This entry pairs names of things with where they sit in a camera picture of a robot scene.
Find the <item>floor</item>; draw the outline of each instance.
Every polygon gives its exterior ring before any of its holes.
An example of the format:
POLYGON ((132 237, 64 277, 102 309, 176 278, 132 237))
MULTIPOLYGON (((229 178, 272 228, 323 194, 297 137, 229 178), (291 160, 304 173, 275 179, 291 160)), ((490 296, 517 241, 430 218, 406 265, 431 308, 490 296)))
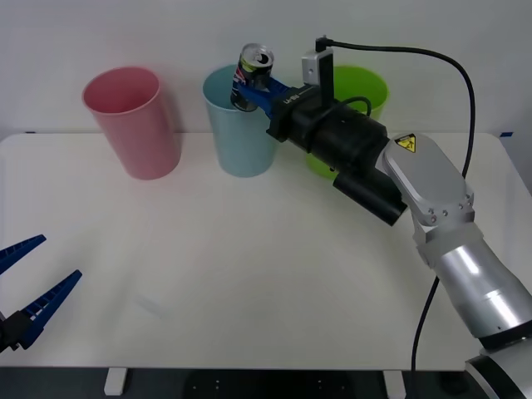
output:
MULTIPOLYGON (((135 369, 130 370, 124 399, 180 399, 184 397, 189 370, 135 369)), ((0 368, 0 398, 2 399, 98 399, 106 397, 103 387, 106 369, 86 368, 0 368)), ((357 399, 385 399, 380 372, 349 372, 357 399)), ((472 392, 458 396, 446 395, 433 372, 418 377, 420 399, 479 398, 472 392)))

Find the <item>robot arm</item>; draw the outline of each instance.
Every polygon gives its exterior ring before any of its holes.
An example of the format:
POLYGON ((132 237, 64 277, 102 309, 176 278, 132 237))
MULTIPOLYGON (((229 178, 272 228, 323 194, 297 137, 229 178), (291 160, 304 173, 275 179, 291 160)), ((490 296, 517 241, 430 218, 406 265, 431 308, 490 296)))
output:
POLYGON ((532 397, 532 296, 484 241, 473 191, 424 135, 390 140, 382 168, 411 209, 421 258, 485 348, 466 370, 490 397, 513 397, 508 386, 532 397))
POLYGON ((385 126, 334 100, 331 49, 303 56, 303 80, 239 91, 266 111, 272 137, 338 171, 334 187, 377 217, 392 225, 410 207, 421 258, 485 348, 466 370, 489 397, 532 398, 532 296, 484 241, 460 172, 429 137, 390 140, 385 126))

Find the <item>table leg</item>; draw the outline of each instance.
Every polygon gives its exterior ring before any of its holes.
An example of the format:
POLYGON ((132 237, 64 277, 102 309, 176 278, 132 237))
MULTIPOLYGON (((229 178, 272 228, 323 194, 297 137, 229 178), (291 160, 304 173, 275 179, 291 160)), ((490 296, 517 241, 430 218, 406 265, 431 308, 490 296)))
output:
POLYGON ((406 390, 405 382, 402 379, 402 373, 398 371, 384 371, 384 383, 389 399, 405 399, 406 390))
POLYGON ((111 367, 107 373, 106 386, 103 392, 108 397, 119 397, 124 393, 124 384, 126 382, 127 368, 111 367))

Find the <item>white table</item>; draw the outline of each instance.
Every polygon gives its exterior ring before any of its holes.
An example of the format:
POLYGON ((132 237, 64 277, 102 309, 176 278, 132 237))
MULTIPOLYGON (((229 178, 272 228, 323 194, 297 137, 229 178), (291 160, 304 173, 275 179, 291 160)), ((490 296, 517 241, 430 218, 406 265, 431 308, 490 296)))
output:
MULTIPOLYGON (((466 135, 433 135, 461 169, 466 135)), ((0 366, 407 369, 433 274, 406 212, 389 227, 309 170, 293 145, 265 174, 217 165, 185 135, 168 176, 129 178, 102 135, 18 135, 0 145, 0 248, 48 241, 0 278, 9 315, 83 272, 28 350, 0 366)), ((477 223, 532 289, 532 198, 500 142, 477 135, 477 223)), ((443 289, 420 369, 461 370, 480 345, 443 289)))

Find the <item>white wall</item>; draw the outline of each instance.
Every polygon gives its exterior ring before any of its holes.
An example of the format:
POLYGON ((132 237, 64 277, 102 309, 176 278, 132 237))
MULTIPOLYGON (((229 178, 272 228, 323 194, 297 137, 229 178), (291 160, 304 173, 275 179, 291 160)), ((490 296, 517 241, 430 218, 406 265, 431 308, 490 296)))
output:
MULTIPOLYGON (((83 86, 105 69, 140 64, 163 76, 184 128, 206 131, 200 88, 209 70, 235 62, 242 45, 256 41, 273 48, 274 74, 298 84, 300 56, 326 33, 455 57, 476 89, 477 131, 516 131, 510 153, 526 169, 530 15, 530 0, 2 0, 0 130, 92 129, 83 86)), ((387 79, 390 130, 466 131, 466 87, 451 66, 341 50, 337 62, 387 79)))

